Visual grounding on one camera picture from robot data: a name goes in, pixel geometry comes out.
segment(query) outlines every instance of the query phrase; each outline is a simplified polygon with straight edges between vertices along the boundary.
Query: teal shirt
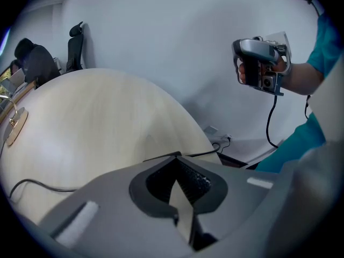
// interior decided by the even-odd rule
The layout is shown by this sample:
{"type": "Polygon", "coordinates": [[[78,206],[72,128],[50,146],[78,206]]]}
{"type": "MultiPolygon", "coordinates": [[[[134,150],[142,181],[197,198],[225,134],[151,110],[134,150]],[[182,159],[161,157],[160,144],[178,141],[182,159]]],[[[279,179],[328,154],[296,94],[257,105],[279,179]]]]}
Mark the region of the teal shirt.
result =
{"type": "MultiPolygon", "coordinates": [[[[317,41],[307,63],[324,74],[326,78],[337,62],[343,45],[340,35],[328,15],[318,18],[317,41]]],[[[298,126],[279,148],[261,161],[256,170],[279,173],[285,162],[300,159],[309,149],[319,147],[325,142],[325,137],[313,113],[307,122],[298,126]]]]}

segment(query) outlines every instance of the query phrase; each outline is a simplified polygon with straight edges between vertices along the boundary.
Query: hand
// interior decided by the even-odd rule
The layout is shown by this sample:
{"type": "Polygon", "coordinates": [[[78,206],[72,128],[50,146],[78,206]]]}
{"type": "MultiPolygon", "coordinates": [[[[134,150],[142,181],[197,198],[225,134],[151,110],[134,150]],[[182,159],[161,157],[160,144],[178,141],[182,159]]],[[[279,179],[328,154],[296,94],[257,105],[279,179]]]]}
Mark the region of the hand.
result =
{"type": "MultiPolygon", "coordinates": [[[[283,60],[283,58],[280,56],[277,61],[277,65],[273,66],[273,71],[284,71],[286,68],[286,64],[283,60]]],[[[262,64],[262,72],[264,73],[266,71],[266,66],[262,64]]],[[[240,79],[241,81],[246,84],[246,77],[245,77],[245,69],[243,67],[243,64],[240,64],[239,66],[239,72],[240,72],[240,79]]]]}

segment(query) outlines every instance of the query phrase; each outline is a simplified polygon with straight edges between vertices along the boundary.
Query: lamp base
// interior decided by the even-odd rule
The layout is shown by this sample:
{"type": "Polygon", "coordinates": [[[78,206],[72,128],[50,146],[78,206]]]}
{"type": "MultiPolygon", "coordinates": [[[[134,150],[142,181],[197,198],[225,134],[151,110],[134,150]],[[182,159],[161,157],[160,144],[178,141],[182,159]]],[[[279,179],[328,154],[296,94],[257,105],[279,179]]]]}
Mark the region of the lamp base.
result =
{"type": "Polygon", "coordinates": [[[19,132],[22,130],[24,123],[27,119],[28,111],[24,107],[18,110],[16,118],[13,120],[15,124],[8,124],[4,133],[4,141],[7,143],[7,146],[11,146],[16,140],[19,132]]]}

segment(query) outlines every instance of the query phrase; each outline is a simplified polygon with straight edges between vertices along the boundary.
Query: chair headrest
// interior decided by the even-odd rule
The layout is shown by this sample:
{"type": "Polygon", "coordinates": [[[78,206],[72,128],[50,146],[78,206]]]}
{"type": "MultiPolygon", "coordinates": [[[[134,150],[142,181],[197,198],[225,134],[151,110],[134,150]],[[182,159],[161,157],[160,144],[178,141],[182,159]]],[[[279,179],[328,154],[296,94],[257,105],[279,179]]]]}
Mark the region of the chair headrest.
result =
{"type": "Polygon", "coordinates": [[[81,21],[79,24],[77,24],[76,26],[74,26],[73,28],[70,29],[70,31],[69,31],[70,37],[75,37],[79,34],[82,34],[82,28],[80,27],[80,25],[82,23],[83,23],[83,21],[81,21]]]}

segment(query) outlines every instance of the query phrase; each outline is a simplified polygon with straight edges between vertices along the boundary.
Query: gold lamp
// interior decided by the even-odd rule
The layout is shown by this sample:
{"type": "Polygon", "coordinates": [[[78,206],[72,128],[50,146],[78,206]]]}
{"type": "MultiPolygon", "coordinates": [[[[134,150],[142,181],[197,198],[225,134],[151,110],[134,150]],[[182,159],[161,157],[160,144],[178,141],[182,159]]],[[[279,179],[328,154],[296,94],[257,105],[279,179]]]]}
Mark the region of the gold lamp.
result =
{"type": "Polygon", "coordinates": [[[26,111],[24,107],[18,110],[15,102],[8,96],[0,95],[0,98],[9,100],[15,109],[15,114],[9,119],[9,123],[4,133],[4,141],[7,143],[7,146],[11,146],[24,126],[28,111],[26,111]]]}

